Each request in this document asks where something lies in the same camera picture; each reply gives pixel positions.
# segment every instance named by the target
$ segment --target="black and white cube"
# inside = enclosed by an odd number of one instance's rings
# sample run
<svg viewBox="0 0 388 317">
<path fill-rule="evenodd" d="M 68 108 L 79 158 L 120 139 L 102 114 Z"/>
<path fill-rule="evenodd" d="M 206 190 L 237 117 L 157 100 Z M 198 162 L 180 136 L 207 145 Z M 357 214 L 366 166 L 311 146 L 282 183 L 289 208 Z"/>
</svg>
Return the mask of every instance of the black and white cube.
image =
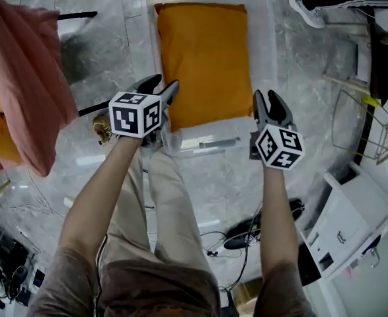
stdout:
<svg viewBox="0 0 388 317">
<path fill-rule="evenodd" d="M 118 92 L 108 104 L 112 132 L 145 137 L 161 125 L 161 97 Z"/>
<path fill-rule="evenodd" d="M 270 168 L 290 170 L 305 155 L 302 135 L 276 125 L 266 125 L 255 145 Z"/>
</svg>

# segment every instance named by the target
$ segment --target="khaki pants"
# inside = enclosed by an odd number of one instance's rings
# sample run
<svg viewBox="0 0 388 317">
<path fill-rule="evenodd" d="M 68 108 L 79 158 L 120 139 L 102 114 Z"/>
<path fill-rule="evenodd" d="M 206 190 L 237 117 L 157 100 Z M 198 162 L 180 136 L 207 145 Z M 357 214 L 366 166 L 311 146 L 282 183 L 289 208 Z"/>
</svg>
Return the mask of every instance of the khaki pants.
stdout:
<svg viewBox="0 0 388 317">
<path fill-rule="evenodd" d="M 157 244 L 151 252 L 143 201 L 143 168 L 138 150 L 124 180 L 108 228 L 100 268 L 119 260 L 148 260 L 212 273 L 202 253 L 200 231 L 176 163 L 156 152 L 149 163 L 149 190 L 157 213 Z"/>
</svg>

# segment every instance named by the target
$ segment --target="wire rack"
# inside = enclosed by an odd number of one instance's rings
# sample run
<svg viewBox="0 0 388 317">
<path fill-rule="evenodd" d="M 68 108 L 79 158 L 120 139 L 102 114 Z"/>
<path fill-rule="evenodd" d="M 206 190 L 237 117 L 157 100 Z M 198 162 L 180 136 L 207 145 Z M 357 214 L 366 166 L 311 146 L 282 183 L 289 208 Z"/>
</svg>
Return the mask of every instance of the wire rack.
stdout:
<svg viewBox="0 0 388 317">
<path fill-rule="evenodd" d="M 342 93 L 344 93 L 345 95 L 350 97 L 352 100 L 354 100 L 357 104 L 359 104 L 360 107 L 362 107 L 367 113 L 369 113 L 373 117 L 373 119 L 375 121 L 377 121 L 378 124 L 381 126 L 381 133 L 380 133 L 379 141 L 378 142 L 361 138 L 361 140 L 364 140 L 367 143 L 371 143 L 371 144 L 373 144 L 373 145 L 375 145 L 377 147 L 377 149 L 375 150 L 374 155 L 361 154 L 361 153 L 359 153 L 357 151 L 353 151 L 351 149 L 348 149 L 346 147 L 342 147 L 342 146 L 337 145 L 335 143 L 335 140 L 334 140 L 334 121 L 335 121 L 335 114 L 336 114 L 337 108 L 339 106 L 339 101 L 340 101 L 340 97 L 341 97 Z M 382 105 L 379 102 L 377 102 L 377 103 L 379 104 L 379 107 L 388 115 L 387 110 L 384 107 L 382 107 Z M 341 90 L 339 92 L 339 94 L 338 94 L 338 98 L 336 99 L 336 104 L 335 104 L 335 107 L 334 107 L 333 117 L 332 117 L 332 133 L 331 133 L 331 136 L 332 136 L 332 144 L 333 144 L 334 147 L 343 149 L 343 150 L 345 150 L 345 151 L 347 151 L 349 153 L 355 154 L 355 155 L 361 155 L 363 157 L 368 157 L 369 159 L 375 160 L 376 164 L 381 164 L 382 162 L 384 162 L 384 161 L 386 161 L 388 159 L 388 123 L 382 123 L 379 119 L 377 119 L 374 116 L 374 114 L 372 114 L 371 112 L 369 112 L 367 110 L 366 106 L 362 102 L 360 102 L 359 100 L 354 98 L 351 94 L 349 94 L 345 90 Z"/>
</svg>

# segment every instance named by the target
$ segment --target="marble floor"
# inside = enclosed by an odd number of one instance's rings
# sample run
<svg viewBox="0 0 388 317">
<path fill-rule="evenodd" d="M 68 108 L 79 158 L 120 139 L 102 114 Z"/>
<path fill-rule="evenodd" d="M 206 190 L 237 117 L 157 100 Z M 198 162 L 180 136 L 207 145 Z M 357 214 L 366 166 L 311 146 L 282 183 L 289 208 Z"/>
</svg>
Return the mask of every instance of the marble floor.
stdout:
<svg viewBox="0 0 388 317">
<path fill-rule="evenodd" d="M 148 75 L 151 64 L 146 52 L 141 0 L 7 0 L 14 4 L 58 9 L 62 13 L 98 11 L 83 31 L 62 44 L 66 77 L 79 109 L 108 100 L 135 80 Z M 272 0 L 276 29 L 278 88 L 290 105 L 302 132 L 306 157 L 286 172 L 290 197 L 300 197 L 305 212 L 297 221 L 306 227 L 315 214 L 325 188 L 323 172 L 339 174 L 352 158 L 333 147 L 330 135 L 339 86 L 321 78 L 323 71 L 346 78 L 354 73 L 355 47 L 344 36 L 329 29 L 308 27 L 292 11 L 288 0 Z M 331 11 L 331 22 L 357 22 L 350 11 Z M 61 131 L 56 163 L 50 175 L 39 178 L 26 167 L 0 173 L 0 183 L 12 182 L 0 196 L 0 225 L 37 253 L 38 266 L 45 269 L 57 246 L 63 218 L 69 208 L 66 196 L 75 197 L 98 168 L 104 153 L 91 130 L 95 114 L 83 116 Z M 344 147 L 355 147 L 362 125 L 360 107 L 341 100 L 335 115 L 334 137 Z M 192 198 L 201 232 L 225 231 L 250 217 L 262 200 L 262 168 L 250 161 L 245 148 L 178 160 Z M 148 206 L 153 206 L 145 192 Z M 155 212 L 147 211 L 152 245 L 156 239 Z M 218 234 L 204 236 L 207 247 Z M 232 283 L 243 263 L 239 252 L 210 258 L 220 285 Z M 251 247 L 244 279 L 260 274 L 258 248 Z"/>
</svg>

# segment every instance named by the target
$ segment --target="white shoe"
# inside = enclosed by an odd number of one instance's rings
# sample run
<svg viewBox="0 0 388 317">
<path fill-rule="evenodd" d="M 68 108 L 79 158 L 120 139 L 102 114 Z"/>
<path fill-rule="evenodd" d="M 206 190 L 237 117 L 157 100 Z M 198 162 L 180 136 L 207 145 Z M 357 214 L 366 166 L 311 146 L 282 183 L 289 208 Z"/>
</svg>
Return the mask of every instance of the white shoe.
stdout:
<svg viewBox="0 0 388 317">
<path fill-rule="evenodd" d="M 297 11 L 304 21 L 311 27 L 314 28 L 324 28 L 326 26 L 325 21 L 320 17 L 317 12 L 309 11 L 305 8 L 302 0 L 289 0 L 291 7 Z"/>
</svg>

